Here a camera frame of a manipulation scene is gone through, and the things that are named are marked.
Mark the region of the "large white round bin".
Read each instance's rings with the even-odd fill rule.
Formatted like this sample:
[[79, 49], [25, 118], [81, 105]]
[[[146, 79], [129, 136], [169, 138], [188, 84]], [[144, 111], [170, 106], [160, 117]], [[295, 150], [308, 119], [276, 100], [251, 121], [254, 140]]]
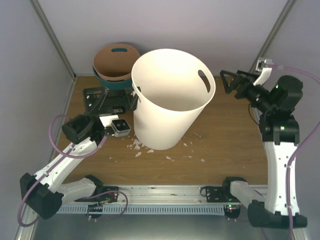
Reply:
[[197, 57], [177, 49], [156, 49], [140, 56], [131, 70], [138, 97], [133, 128], [154, 150], [174, 147], [214, 98], [216, 82]]

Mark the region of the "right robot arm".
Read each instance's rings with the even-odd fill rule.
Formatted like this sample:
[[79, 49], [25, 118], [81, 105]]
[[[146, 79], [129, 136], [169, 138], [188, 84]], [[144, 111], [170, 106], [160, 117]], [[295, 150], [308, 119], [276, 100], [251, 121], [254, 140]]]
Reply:
[[221, 196], [228, 203], [239, 200], [247, 209], [253, 227], [272, 229], [305, 228], [308, 219], [300, 214], [296, 197], [295, 156], [300, 143], [300, 127], [293, 116], [303, 96], [303, 83], [290, 75], [281, 76], [272, 90], [260, 76], [237, 71], [220, 71], [226, 94], [246, 99], [261, 112], [259, 131], [267, 157], [267, 194], [262, 197], [242, 177], [226, 177]]

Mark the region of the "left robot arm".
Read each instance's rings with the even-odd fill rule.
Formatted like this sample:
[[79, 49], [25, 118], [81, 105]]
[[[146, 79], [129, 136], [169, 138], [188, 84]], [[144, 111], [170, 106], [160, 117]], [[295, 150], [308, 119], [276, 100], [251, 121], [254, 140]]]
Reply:
[[125, 137], [131, 127], [119, 116], [128, 110], [135, 110], [139, 97], [132, 87], [108, 89], [106, 87], [85, 88], [83, 101], [85, 111], [75, 117], [58, 115], [56, 119], [67, 121], [61, 129], [69, 145], [60, 150], [48, 130], [49, 140], [58, 155], [35, 174], [25, 173], [20, 178], [21, 206], [30, 207], [36, 214], [47, 220], [60, 208], [72, 202], [92, 202], [86, 215], [94, 208], [116, 203], [121, 191], [115, 186], [105, 186], [97, 177], [89, 174], [81, 180], [64, 183], [67, 176], [82, 160], [94, 155], [109, 137]]

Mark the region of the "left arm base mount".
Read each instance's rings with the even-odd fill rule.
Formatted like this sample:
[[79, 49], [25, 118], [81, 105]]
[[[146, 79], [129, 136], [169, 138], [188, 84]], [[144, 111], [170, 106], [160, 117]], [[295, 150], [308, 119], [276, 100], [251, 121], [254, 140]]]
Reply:
[[[104, 192], [108, 191], [118, 191], [119, 187], [118, 186], [97, 186], [95, 191], [93, 192], [92, 196], [96, 196], [98, 194], [102, 194]], [[117, 193], [111, 192], [111, 193], [105, 193], [104, 195], [101, 196], [96, 196], [95, 198], [92, 199], [86, 199], [86, 198], [80, 198], [75, 200], [75, 202], [107, 202], [107, 203], [112, 203], [117, 201]]]

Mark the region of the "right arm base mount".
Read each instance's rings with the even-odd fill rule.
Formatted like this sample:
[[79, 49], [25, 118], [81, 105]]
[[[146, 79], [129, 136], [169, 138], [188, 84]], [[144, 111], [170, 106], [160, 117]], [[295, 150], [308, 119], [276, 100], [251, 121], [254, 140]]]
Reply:
[[240, 201], [230, 193], [230, 189], [224, 186], [204, 186], [199, 189], [202, 197], [208, 203], [239, 203]]

